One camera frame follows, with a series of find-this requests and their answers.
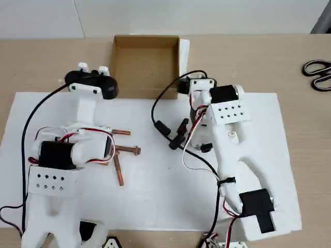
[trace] copper bolt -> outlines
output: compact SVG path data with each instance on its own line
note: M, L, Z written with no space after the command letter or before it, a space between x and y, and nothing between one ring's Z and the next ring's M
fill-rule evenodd
M112 134L131 135L130 131L113 129Z
M115 155L114 155L114 164L115 164L115 168L116 168L119 186L123 186L124 181L123 181L122 172L121 172L121 165L119 164L118 154L119 154L119 152L116 151Z
M115 146L115 149L118 151L128 151L134 153L134 155L140 155L141 148L138 146L135 147L128 147L128 146Z

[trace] black connector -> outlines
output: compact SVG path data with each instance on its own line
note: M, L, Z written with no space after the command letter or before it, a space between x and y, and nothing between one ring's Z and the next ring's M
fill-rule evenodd
M188 124L188 119L185 118L177 129L177 136L170 141L169 147L172 150L176 150L185 140L185 134L187 132L186 125Z
M190 81L189 77L185 77L180 79L177 84L177 92L181 94L189 94L190 92Z
M157 130L159 130L159 132L167 137L170 133L171 133L171 130L170 128L168 128L162 121L158 120L154 126L156 127Z
M212 143L208 143L208 144L203 144L200 147L200 150L202 153L207 153L210 152L213 148L213 144Z

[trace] perforated plate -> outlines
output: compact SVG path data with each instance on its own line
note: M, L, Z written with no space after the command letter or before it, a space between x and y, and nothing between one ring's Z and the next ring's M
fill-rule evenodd
M49 196L74 197L79 193L81 171L31 166L28 191Z
M250 113L244 100L211 104L212 113L217 125L250 120Z

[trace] black cable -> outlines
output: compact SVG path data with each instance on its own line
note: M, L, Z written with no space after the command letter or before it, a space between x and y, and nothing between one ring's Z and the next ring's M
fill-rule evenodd
M0 208L0 220L1 220L2 222L4 222L4 223L6 223L6 224L8 224L8 225L10 225L10 226L12 226L12 227L14 227L14 228L17 230L17 232L20 234L20 237L21 237L21 238L22 238L22 236L23 236L23 233L22 233L21 229L18 227L18 225L14 224L14 223L12 223L12 222L6 221L6 220L2 217L2 215L1 215L1 211L2 211L3 209L5 209L5 208L9 208L9 209L19 209L19 208L21 208L21 207L23 206L23 204L24 204L25 202L26 202L26 199L25 199L25 201L24 201L21 205L19 205L19 206L3 206L2 208Z
M156 106L156 104L160 101L160 99L161 99L161 97L164 95L164 93L166 93L167 92L167 90L174 84L174 83L176 83L178 80L180 80L180 79L182 79L182 78L184 78L184 77L186 77L186 76L188 76L188 75L191 75L191 74L193 74L193 73L198 73L198 72L200 72L200 73L203 73L204 75L205 75L205 77L207 78L208 77L208 75L207 75L207 73L205 72L205 71L203 71L203 70L194 70L194 71L189 71L189 72L187 72L187 73L185 73L185 74L183 74L183 75L181 75L181 76L179 76L179 77L177 77L177 78L175 78L174 79L174 81L172 81L162 92L161 92L161 94L156 98L156 100L155 100L155 102L154 102L154 104L153 104L153 106L152 106L152 110L151 110L151 118L152 118L152 122L153 122L153 124L155 124L156 122L155 122L155 119L154 119L154 109L155 109L155 106Z
M214 220L213 220L213 224L212 224L212 227L210 228L209 232L207 233L206 236L204 236L199 244L198 244L198 248L201 248L203 243L206 244L206 247L209 247L208 243L207 243L207 239L213 234L214 232L214 229L215 229L215 226L216 226L216 223L217 223L217 219L218 219L218 210L219 210L219 202L220 202L220 196L221 196L221 193L220 193L220 187L221 187L221 184L218 183L217 184L217 196L216 196L216 208L215 208L215 215L214 215Z
M66 83L65 85L59 87L58 89L54 90L52 93L48 94L46 97L44 97L38 104L37 106L35 106L35 108L32 110L31 114L29 115L24 128L23 128L23 133L22 133L22 139L21 139L21 155L22 155L22 204L20 205L20 207L23 207L23 211L22 211L22 233L25 232L25 216L26 216L26 198L27 198L27 192L26 192L26 177L25 177L25 136L26 136L26 131L27 131L27 127L33 117L33 115L35 114L35 112L39 109L39 107L46 102L50 97L52 97L53 95L55 95L56 93L60 92L61 90L63 90L64 88L68 87L71 83Z
M151 110L151 119L152 119L152 122L153 122L153 124L155 125L155 119L154 119L154 110L155 110L155 106L156 106L156 104L159 102L159 100L161 99L161 97L167 92L167 90L174 84L174 83L176 83L178 80L180 80L180 79L182 79L182 78L184 78L184 77L186 77L186 76L188 76L188 75L190 75L190 74L193 74L193 73L197 73L197 72L200 72L200 73L203 73L204 75L205 75L205 77L207 78L208 77L208 75L207 75L207 73L205 72L205 71L203 71L203 70L194 70L194 71L189 71L189 72L187 72L187 73L185 73L185 74L183 74L183 75L181 75L181 76L179 76L179 77L177 77L177 78L175 78L174 79L174 81L172 81L163 91L162 91L162 93L156 98L156 100L155 100L155 102L154 102L154 104L153 104L153 106L152 106L152 110ZM171 141L171 139L168 137L168 136L166 136L166 135L164 135L164 134L162 134L163 135L163 137L165 137L167 140L169 140L169 141ZM205 160L203 157L201 157L201 156L199 156L199 155L197 155L197 154L195 154L194 152L192 152L192 151L189 151L189 150L185 150L188 154L190 154L190 155L192 155L193 157L195 157L195 158L197 158L197 159L199 159L199 160L201 160L202 162L204 162L208 167L209 167L209 169L216 175L216 176L218 176L217 175L217 172L215 171L215 169L213 168L213 166L207 161L207 160Z
M195 70L195 71L189 71L179 77L177 77L176 79L174 79L174 81L172 81L163 91L162 93L156 98L153 106L152 106L152 110L151 110L151 119L152 119L152 122L154 124L154 126L156 125L156 121L154 119L154 110L155 110L155 106L156 104L158 103L158 101L161 99L161 97L166 93L166 91L173 85L175 84L178 80L190 75L190 74L193 74L193 73L197 73L197 72L200 72L200 73L203 73L205 75L205 77L207 78L208 75L205 71L203 70ZM163 137L165 137L167 140L171 141L171 138L169 138L167 135L165 135L164 133L160 132L162 134ZM179 146L179 149L181 150L184 150L184 148L182 146ZM217 172L215 171L215 169L212 167L212 165L207 161L205 160L203 157L195 154L194 152L191 152L189 150L185 150L188 154L192 155L193 157L201 160L202 162L204 162L208 167L209 169L216 175L217 175ZM198 244L198 248L200 248L202 246L203 243L206 243L206 247L209 247L208 243L206 242L206 239L208 239L212 234L213 234L213 231L215 229L215 226L216 226L216 223L217 223L217 219L218 219L218 210L219 210L219 200L220 200L220 186L221 184L219 182L217 182L217 196L216 196L216 208L215 208L215 215L214 215L214 220L213 220L213 224L212 224L212 227L210 228L208 234L203 237L201 240L200 240L200 243Z

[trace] wire connector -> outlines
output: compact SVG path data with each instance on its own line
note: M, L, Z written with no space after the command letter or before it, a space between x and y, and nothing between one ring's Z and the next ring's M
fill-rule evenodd
M159 132L165 136L168 137L168 135L171 133L170 128L168 128L162 121L158 120L154 126L156 127L157 130L159 130Z
M185 140L185 134L187 132L186 125L188 124L188 118L185 118L177 129L177 136L170 141L169 147L172 150L176 150Z

